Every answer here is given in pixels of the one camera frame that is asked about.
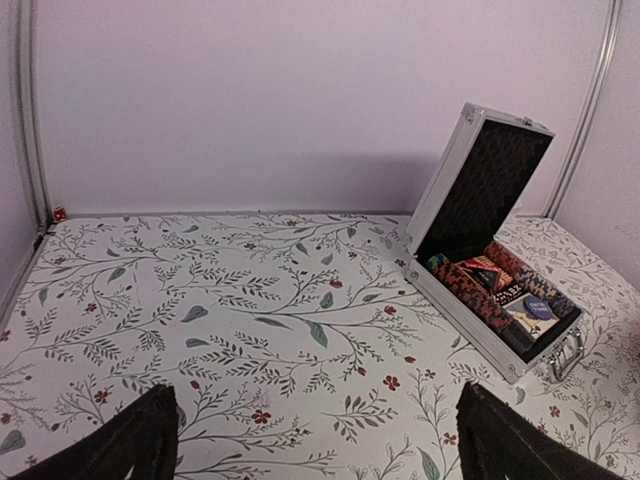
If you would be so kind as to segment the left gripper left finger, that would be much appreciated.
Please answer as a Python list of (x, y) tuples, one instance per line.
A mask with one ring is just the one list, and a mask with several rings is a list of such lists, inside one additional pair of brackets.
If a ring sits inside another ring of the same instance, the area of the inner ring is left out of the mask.
[(86, 438), (16, 479), (172, 479), (178, 457), (175, 389), (158, 384)]

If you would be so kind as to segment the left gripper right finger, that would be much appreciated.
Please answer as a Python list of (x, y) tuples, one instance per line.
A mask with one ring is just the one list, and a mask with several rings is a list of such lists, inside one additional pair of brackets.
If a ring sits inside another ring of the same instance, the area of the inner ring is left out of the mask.
[(464, 385), (456, 421), (464, 480), (619, 477), (540, 432), (480, 384)]

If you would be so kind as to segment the black chip stack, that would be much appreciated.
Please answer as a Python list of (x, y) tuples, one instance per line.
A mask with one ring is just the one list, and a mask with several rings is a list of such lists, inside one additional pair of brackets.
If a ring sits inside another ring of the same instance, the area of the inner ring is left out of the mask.
[(499, 333), (499, 337), (520, 358), (523, 358), (535, 343), (535, 339), (518, 322), (512, 322), (506, 326)]

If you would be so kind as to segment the blue small blind button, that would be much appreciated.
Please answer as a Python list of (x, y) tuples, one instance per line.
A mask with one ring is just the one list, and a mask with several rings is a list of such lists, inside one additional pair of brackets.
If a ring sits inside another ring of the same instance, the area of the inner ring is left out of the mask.
[(529, 295), (523, 300), (524, 310), (532, 318), (542, 321), (548, 321), (553, 318), (551, 308), (540, 298)]

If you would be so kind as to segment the triangular all-in button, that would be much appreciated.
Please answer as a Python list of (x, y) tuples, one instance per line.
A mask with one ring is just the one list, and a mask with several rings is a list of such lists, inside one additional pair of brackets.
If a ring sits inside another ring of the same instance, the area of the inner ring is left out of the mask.
[(498, 267), (473, 262), (459, 262), (458, 265), (490, 292), (497, 292), (504, 286), (502, 271)]

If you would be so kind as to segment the aluminium poker case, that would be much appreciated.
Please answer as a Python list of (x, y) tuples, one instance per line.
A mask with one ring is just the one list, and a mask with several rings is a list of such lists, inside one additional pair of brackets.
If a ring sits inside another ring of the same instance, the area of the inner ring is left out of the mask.
[(499, 333), (427, 270), (426, 261), (442, 254), (457, 265), (473, 262), (498, 267), (504, 286), (497, 292), (485, 289), (503, 309), (532, 295), (489, 260), (484, 250), (492, 241), (505, 246), (497, 233), (553, 138), (549, 129), (527, 117), (465, 103), (440, 165), (406, 229), (411, 255), (407, 279), (509, 383), (536, 367), (544, 368), (552, 383), (566, 379), (584, 357), (579, 329), (582, 309), (579, 307), (579, 316), (557, 316), (559, 322), (535, 339), (531, 350), (520, 358)]

